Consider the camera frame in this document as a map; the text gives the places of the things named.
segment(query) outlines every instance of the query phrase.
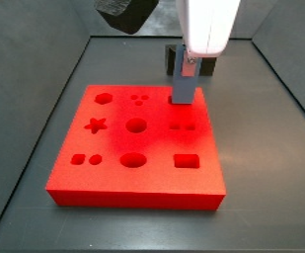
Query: red foam block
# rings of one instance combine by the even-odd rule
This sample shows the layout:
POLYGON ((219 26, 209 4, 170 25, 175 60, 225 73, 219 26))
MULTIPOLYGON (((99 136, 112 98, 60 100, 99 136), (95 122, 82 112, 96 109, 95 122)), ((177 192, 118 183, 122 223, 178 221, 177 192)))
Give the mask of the red foam block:
POLYGON ((90 85, 54 164, 58 205, 215 210, 226 189, 202 90, 90 85))

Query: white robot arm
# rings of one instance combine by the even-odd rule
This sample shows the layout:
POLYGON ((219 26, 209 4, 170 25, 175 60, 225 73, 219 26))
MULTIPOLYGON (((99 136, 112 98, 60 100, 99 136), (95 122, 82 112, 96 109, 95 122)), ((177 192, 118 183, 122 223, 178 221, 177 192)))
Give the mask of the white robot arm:
POLYGON ((218 57, 226 47, 241 0, 175 0, 189 57, 218 57))

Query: circular hole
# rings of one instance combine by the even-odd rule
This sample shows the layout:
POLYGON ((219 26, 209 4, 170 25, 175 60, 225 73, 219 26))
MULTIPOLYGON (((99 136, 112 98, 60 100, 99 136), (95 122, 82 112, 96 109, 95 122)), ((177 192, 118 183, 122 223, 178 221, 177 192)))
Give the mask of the circular hole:
POLYGON ((128 168, 139 168, 147 163, 147 158, 140 153, 127 153, 120 157, 120 163, 128 168))
POLYGON ((102 162, 102 156, 99 154, 95 154, 88 159, 90 164, 98 165, 102 162))
POLYGON ((74 154, 70 163, 72 165, 82 165, 84 160, 84 154, 74 154))
POLYGON ((147 122, 143 119, 134 118, 126 123, 126 129, 132 133, 139 133, 147 129, 147 122))

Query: gray wall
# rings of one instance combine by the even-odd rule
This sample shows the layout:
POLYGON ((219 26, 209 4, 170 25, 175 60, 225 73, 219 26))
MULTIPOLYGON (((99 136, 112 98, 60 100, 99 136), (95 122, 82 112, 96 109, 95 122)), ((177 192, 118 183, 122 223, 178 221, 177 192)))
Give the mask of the gray wall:
POLYGON ((0 213, 88 41, 64 0, 0 0, 0 213))
POLYGON ((305 110, 305 0, 279 0, 254 44, 305 110))
MULTIPOLYGON (((94 0, 70 0, 91 36, 126 36, 114 30, 94 10, 94 0)), ((175 0, 159 0, 158 6, 134 36, 181 37, 175 0)), ((251 39, 277 0, 242 0, 231 38, 251 39)))

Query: table surface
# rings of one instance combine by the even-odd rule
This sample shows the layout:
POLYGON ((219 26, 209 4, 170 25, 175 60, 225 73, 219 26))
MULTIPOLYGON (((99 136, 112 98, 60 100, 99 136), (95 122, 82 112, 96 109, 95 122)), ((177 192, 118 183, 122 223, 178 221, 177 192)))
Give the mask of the table surface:
POLYGON ((170 85, 164 45, 91 39, 0 220, 0 251, 305 250, 305 114, 250 41, 201 77, 227 197, 218 211, 58 207, 44 190, 88 84, 170 85))

